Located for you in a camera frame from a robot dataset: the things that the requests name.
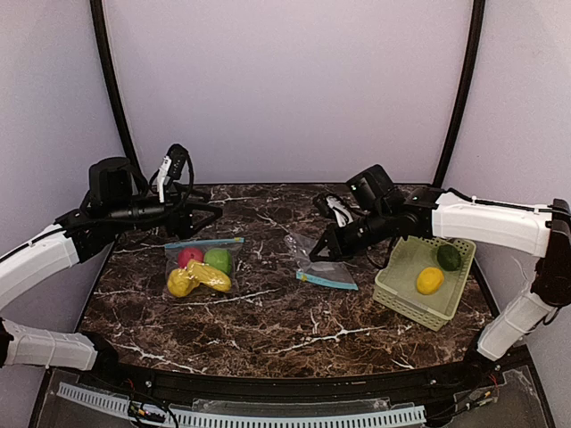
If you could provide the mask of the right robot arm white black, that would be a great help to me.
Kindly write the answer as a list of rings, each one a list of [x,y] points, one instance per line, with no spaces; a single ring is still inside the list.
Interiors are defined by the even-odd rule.
[[[365,215],[327,226],[310,252],[337,262],[385,239],[459,238],[518,250],[538,259],[534,280],[477,338],[491,361],[551,312],[570,303],[570,208],[560,199],[521,205],[468,197],[455,189],[421,187],[405,196],[378,164],[347,181]]]

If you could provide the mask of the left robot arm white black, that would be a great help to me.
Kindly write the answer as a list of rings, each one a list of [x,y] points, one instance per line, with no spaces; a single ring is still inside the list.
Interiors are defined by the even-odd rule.
[[[6,307],[60,271],[84,263],[130,231],[165,228],[188,239],[214,223],[222,209],[192,183],[179,182],[193,168],[186,149],[170,147],[152,181],[125,157],[92,165],[89,189],[81,205],[57,218],[39,235],[1,258],[1,305]],[[2,366],[67,367],[108,370],[118,353],[98,333],[58,333],[1,321]]]

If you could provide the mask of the clear zip bag blue zipper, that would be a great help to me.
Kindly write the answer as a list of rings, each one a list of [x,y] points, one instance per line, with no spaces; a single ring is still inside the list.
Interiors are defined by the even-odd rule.
[[[186,299],[207,292],[235,292],[243,244],[243,237],[165,244],[167,293]]]

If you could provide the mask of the green toy fruit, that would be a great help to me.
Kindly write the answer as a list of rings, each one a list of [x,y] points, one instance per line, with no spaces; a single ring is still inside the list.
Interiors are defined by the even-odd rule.
[[[203,262],[229,276],[232,272],[233,258],[229,250],[212,248],[204,253]]]

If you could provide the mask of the red toy fruit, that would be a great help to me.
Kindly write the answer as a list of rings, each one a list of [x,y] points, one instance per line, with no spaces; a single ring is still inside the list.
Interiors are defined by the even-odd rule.
[[[196,247],[186,247],[178,253],[178,267],[186,268],[190,261],[203,262],[203,252]]]

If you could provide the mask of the yellow toy pear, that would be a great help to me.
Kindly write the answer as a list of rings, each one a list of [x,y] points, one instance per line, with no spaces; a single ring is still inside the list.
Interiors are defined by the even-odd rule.
[[[186,271],[190,276],[199,280],[200,284],[204,284],[215,291],[229,292],[231,290],[231,279],[214,267],[197,261],[190,261]]]

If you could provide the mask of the dark green toy avocado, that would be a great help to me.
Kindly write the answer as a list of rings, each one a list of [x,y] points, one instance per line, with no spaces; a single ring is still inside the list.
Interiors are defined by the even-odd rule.
[[[445,271],[457,271],[462,265],[459,251],[450,244],[441,245],[436,252],[436,260]]]

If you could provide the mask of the yellow toy lemon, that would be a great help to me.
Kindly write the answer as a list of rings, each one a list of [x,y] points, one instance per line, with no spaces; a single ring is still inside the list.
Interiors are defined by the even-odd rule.
[[[440,268],[426,267],[417,277],[416,288],[423,295],[431,295],[440,289],[443,281],[444,274]]]

